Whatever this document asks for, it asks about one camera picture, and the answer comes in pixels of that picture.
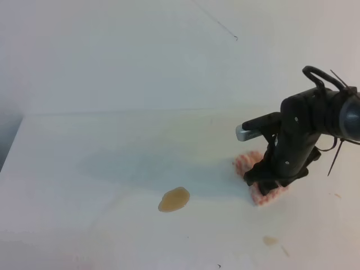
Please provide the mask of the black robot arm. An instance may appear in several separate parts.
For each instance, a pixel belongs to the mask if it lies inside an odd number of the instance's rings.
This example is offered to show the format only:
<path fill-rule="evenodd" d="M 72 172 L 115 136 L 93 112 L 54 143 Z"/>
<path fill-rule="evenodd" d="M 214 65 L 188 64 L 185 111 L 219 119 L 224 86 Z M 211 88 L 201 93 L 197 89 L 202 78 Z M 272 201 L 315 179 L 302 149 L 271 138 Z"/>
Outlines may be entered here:
<path fill-rule="evenodd" d="M 239 141 L 262 135 L 268 142 L 261 161 L 244 174 L 261 195 L 287 187 L 308 175 L 308 165 L 321 156 L 315 145 L 321 135 L 359 144 L 359 94 L 355 88 L 316 88 L 286 98 L 279 112 L 248 120 L 236 128 Z"/>

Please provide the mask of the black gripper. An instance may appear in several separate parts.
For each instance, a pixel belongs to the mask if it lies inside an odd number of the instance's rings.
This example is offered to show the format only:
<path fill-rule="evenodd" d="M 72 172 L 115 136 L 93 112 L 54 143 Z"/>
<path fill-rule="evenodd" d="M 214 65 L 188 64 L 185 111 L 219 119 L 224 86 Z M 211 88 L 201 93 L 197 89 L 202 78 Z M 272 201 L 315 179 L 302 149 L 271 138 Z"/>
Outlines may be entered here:
<path fill-rule="evenodd" d="M 244 174 L 248 186 L 258 183 L 262 195 L 287 187 L 291 182 L 308 175 L 307 166 L 321 157 L 315 148 L 320 134 L 312 127 L 311 106 L 308 100 L 296 95 L 281 103 L 281 125 L 277 144 L 265 161 L 255 163 Z"/>

